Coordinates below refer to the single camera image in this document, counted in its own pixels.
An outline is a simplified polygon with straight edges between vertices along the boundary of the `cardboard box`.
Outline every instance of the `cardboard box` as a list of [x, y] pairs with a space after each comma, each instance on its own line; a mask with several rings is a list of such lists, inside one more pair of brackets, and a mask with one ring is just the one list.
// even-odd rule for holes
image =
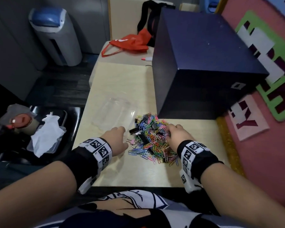
[[221, 15], [165, 8], [152, 69], [166, 119], [216, 119], [268, 76]]

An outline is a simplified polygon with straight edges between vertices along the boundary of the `pile of paper clips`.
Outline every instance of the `pile of paper clips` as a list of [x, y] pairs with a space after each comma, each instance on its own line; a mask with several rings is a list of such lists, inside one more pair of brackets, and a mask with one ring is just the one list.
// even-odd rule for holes
[[150, 160], [154, 163], [169, 163], [169, 166], [176, 163], [178, 165], [178, 156], [171, 150], [166, 141], [166, 128], [169, 123], [158, 120], [157, 115], [145, 114], [137, 116], [135, 119], [135, 128], [130, 130], [134, 136], [133, 140], [127, 139], [132, 145], [129, 150], [130, 155]]

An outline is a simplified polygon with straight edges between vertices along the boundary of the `white tissue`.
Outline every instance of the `white tissue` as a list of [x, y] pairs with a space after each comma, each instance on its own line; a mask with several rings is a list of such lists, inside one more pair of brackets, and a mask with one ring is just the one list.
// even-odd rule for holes
[[57, 142], [65, 132], [59, 128], [58, 119], [60, 117], [53, 115], [53, 112], [48, 114], [42, 121], [45, 124], [31, 136], [34, 147], [34, 154], [41, 157]]

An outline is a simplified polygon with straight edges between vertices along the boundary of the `green poster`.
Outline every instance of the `green poster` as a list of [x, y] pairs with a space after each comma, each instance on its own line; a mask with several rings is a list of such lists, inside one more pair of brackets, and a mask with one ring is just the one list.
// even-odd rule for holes
[[285, 41], [253, 11], [246, 12], [235, 30], [270, 73], [266, 81], [257, 86], [257, 90], [275, 119], [280, 122], [284, 121]]

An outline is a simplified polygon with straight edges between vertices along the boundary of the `pink paper sign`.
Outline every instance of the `pink paper sign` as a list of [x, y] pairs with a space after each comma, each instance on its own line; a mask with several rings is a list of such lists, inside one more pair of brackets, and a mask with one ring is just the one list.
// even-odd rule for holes
[[269, 129], [252, 95], [235, 103], [228, 113], [240, 141]]

